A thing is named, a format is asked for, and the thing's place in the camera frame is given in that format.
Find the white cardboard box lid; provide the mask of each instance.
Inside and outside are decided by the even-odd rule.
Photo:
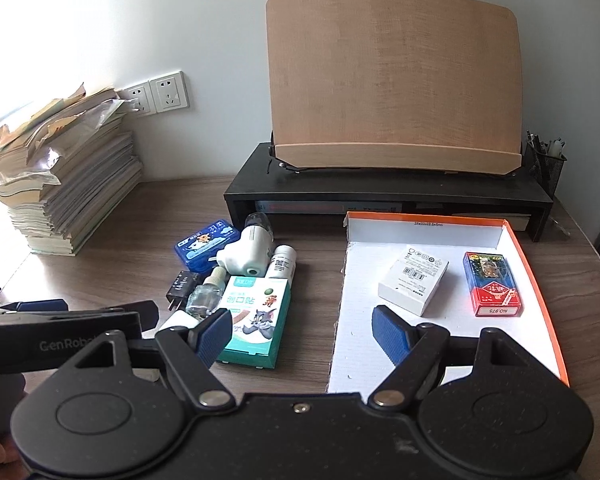
[[[366,399],[394,370],[371,332],[371,313],[377,304],[387,304],[414,326],[433,322],[446,327],[451,335],[478,337],[484,327],[500,328],[568,384],[549,313],[507,221],[349,212],[345,222],[349,243],[328,392],[359,392]],[[423,317],[378,296],[378,281],[408,244],[449,261]],[[522,300],[519,316],[474,316],[462,265],[467,251],[502,254],[506,258]],[[470,371],[471,367],[448,368],[443,381]]]

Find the white wall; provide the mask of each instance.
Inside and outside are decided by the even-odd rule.
[[[600,0],[484,1],[518,17],[524,127],[567,141],[558,196],[595,237]],[[270,134],[265,2],[0,0],[0,100],[83,80],[119,88],[181,69],[192,107],[135,124],[146,176],[235,173]]]

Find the metal screw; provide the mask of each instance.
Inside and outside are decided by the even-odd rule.
[[[382,390],[374,395],[378,406],[398,406],[404,402],[404,395],[398,390]]]
[[[198,400],[203,406],[218,408],[228,403],[231,400],[231,395],[223,390],[209,390],[200,394]]]
[[[306,413],[311,409],[311,405],[306,402],[298,402],[294,404],[294,411],[296,413]]]

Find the white nebulizer device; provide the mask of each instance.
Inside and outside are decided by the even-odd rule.
[[[240,239],[220,249],[215,260],[232,276],[262,278],[271,261],[272,246],[273,231],[269,219],[264,213],[251,213],[244,222]]]

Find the blue plastic case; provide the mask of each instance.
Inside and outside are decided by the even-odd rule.
[[[240,239],[240,231],[225,220],[218,220],[178,242],[174,249],[187,269],[204,274],[216,266],[209,258],[225,245]]]

